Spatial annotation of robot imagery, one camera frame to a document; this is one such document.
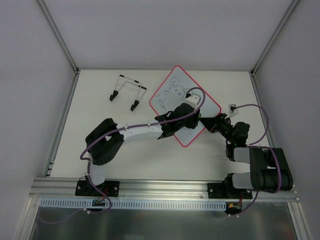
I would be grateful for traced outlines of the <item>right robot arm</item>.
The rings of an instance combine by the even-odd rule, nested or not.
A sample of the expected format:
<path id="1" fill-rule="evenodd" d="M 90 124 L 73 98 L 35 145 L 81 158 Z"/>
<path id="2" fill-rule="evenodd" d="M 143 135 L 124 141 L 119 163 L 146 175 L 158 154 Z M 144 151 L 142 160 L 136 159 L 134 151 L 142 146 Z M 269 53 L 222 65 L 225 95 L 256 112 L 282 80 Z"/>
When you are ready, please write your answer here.
<path id="1" fill-rule="evenodd" d="M 225 113 L 202 117 L 200 122 L 210 133 L 225 138 L 225 154 L 230 161 L 249 165 L 248 172 L 229 173 L 222 182 L 209 183 L 209 198 L 251 199 L 252 191 L 275 194 L 292 190 L 294 181 L 282 148 L 248 145 L 250 125 L 242 121 L 231 124 Z"/>

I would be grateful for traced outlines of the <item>pink framed whiteboard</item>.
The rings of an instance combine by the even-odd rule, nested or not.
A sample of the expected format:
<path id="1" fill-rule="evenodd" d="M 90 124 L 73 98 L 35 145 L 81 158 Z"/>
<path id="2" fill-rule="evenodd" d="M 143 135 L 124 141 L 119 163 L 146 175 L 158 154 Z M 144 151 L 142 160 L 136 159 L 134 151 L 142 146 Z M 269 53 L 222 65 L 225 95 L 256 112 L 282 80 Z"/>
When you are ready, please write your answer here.
<path id="1" fill-rule="evenodd" d="M 200 85 L 177 65 L 150 98 L 149 105 L 157 115 L 163 115 L 184 103 L 187 91 L 194 87 L 200 87 Z M 204 104 L 200 108 L 201 116 L 211 118 L 219 115 L 221 111 L 221 106 L 206 93 Z M 205 129 L 205 126 L 199 122 L 195 129 L 184 127 L 177 131 L 174 137 L 183 147 L 188 147 Z"/>

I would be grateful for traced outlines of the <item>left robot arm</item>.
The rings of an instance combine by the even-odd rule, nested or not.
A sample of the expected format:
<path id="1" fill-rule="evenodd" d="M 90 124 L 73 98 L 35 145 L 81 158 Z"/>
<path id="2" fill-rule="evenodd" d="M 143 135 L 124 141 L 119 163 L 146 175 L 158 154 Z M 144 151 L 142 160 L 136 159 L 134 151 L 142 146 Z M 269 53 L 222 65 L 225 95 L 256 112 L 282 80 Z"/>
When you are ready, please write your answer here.
<path id="1" fill-rule="evenodd" d="M 182 103 L 173 111 L 158 115 L 147 123 L 120 125 L 107 118 L 86 138 L 86 149 L 80 155 L 88 161 L 86 189 L 94 196 L 104 191 L 106 165 L 113 160 L 122 145 L 141 140 L 169 138 L 182 128 L 195 129 L 200 119 L 200 107 Z"/>

